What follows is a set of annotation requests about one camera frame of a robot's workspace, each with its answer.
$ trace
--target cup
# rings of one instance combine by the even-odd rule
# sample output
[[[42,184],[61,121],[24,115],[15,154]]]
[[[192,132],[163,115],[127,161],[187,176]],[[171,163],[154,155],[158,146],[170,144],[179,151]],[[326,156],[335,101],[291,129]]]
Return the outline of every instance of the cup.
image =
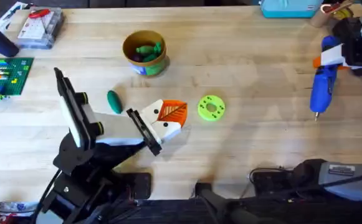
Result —
[[[136,48],[143,45],[154,46],[157,42],[161,43],[160,55],[150,62],[136,62],[133,60],[136,54]],[[162,72],[166,64],[167,46],[164,38],[152,30],[139,30],[129,35],[123,43],[123,53],[130,63],[132,69],[140,75],[154,76]]]

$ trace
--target green toy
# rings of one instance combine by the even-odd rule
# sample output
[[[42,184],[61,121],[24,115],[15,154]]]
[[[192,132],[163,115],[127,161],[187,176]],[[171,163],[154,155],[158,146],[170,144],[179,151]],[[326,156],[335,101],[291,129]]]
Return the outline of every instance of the green toy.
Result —
[[[123,111],[123,106],[121,105],[120,97],[113,90],[107,92],[107,101],[112,110],[116,114],[120,114]]]
[[[138,47],[136,49],[136,52],[139,54],[142,54],[143,56],[151,55],[151,54],[157,54],[159,55],[161,53],[161,43],[157,42],[154,47],[150,45],[144,45],[142,47]]]
[[[154,60],[154,59],[156,59],[156,58],[157,58],[157,55],[156,55],[156,54],[151,54],[151,55],[145,57],[145,58],[142,60],[142,62],[150,62],[150,61],[152,61],[152,60]]]
[[[207,95],[200,99],[198,113],[207,121],[217,121],[225,113],[225,104],[218,96]]]
[[[7,76],[7,79],[0,80],[0,85],[5,86],[2,95],[21,94],[33,60],[33,58],[0,58],[0,75]]]

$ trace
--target glue gun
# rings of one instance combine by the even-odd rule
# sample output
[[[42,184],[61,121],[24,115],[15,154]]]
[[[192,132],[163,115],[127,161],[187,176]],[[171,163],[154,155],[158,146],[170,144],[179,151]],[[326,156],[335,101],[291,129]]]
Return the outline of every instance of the glue gun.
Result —
[[[315,113],[315,121],[330,105],[336,78],[337,65],[318,67],[313,79],[310,100],[310,109]]]

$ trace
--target green gear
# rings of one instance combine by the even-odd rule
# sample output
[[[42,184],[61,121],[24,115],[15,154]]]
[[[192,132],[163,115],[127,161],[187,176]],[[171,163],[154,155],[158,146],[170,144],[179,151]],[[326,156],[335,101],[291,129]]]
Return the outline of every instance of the green gear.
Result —
[[[216,107],[215,111],[209,111],[207,105],[212,104]],[[225,103],[221,98],[214,95],[207,95],[200,99],[198,104],[198,113],[200,117],[207,121],[217,121],[225,113]]]

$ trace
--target wooden tabletop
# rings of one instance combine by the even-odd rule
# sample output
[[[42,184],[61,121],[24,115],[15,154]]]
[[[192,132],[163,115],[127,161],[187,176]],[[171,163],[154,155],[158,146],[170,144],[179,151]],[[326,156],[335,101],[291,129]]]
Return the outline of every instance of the wooden tabletop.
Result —
[[[18,11],[7,32],[14,39],[27,17]],[[293,167],[309,158],[362,162],[362,78],[338,72],[333,101],[315,122],[309,109],[326,29],[306,19],[265,19],[259,7],[65,9],[52,50],[34,57],[21,96],[0,101],[0,201],[37,201],[52,178],[52,160],[68,127],[59,108],[54,67],[85,91],[96,112],[113,114],[108,90],[125,108],[157,99],[189,104],[183,132],[154,157],[144,149],[119,171],[153,174],[152,199],[189,198],[198,179],[240,197],[255,167]],[[125,37],[140,29],[166,40],[170,65],[154,78],[134,73],[123,56]],[[217,122],[199,117],[197,103],[220,96]]]

